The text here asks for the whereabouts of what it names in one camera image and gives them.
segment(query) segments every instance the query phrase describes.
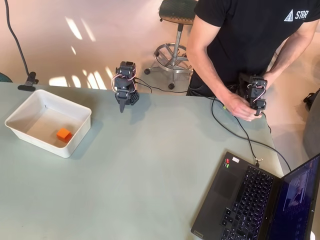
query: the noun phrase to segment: laptop keyboard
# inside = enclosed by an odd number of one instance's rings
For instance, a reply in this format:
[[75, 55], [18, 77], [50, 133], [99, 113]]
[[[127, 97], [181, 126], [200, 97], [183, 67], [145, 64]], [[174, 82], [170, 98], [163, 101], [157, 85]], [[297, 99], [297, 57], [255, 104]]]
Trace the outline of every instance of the laptop keyboard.
[[226, 208], [221, 240], [257, 240], [274, 178], [249, 166], [231, 209]]

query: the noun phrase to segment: laptop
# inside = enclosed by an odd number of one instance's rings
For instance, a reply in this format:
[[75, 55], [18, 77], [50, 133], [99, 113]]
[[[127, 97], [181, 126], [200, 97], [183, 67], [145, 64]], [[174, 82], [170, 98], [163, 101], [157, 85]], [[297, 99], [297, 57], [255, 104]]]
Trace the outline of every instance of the laptop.
[[204, 240], [308, 240], [320, 154], [282, 178], [227, 152], [191, 232]]

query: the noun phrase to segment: stool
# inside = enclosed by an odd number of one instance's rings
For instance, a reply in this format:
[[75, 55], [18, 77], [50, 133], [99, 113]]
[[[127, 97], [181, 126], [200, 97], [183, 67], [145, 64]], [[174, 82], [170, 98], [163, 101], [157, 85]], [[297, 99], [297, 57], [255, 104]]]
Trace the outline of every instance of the stool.
[[[188, 62], [186, 54], [187, 48], [183, 45], [180, 45], [180, 39], [184, 25], [192, 25], [194, 23], [196, 16], [194, 8], [196, 4], [196, 0], [163, 0], [159, 9], [160, 22], [165, 20], [178, 24], [176, 40], [175, 43], [162, 44], [155, 50], [153, 55], [158, 63], [158, 66], [146, 68], [144, 73], [148, 75], [152, 70], [159, 68], [172, 73], [172, 83], [170, 83], [168, 86], [171, 90], [175, 87], [175, 73], [193, 73], [191, 65], [186, 64], [185, 67], [179, 65], [183, 62]], [[170, 57], [166, 57], [162, 50], [166, 50]]]
[[0, 83], [12, 83], [11, 79], [0, 72]]

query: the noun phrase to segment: orange cube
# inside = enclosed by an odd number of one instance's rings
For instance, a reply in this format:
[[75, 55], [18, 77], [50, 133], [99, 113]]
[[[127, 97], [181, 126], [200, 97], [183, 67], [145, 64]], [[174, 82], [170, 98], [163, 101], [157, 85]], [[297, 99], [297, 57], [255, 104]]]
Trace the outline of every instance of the orange cube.
[[70, 141], [70, 139], [72, 138], [72, 133], [69, 132], [67, 129], [65, 128], [61, 128], [57, 134], [56, 137], [60, 140], [65, 142], [66, 144]]

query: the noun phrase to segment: t-shirt logo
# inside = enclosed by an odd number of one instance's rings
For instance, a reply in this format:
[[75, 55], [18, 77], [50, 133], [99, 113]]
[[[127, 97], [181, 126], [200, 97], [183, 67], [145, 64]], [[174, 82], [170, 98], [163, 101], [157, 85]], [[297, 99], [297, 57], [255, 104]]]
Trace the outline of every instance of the t-shirt logo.
[[297, 11], [295, 18], [294, 18], [294, 10], [292, 9], [291, 12], [289, 13], [289, 15], [285, 18], [285, 22], [293, 22], [294, 19], [306, 19], [307, 15], [308, 15], [309, 11], [308, 10], [304, 10], [304, 11]]

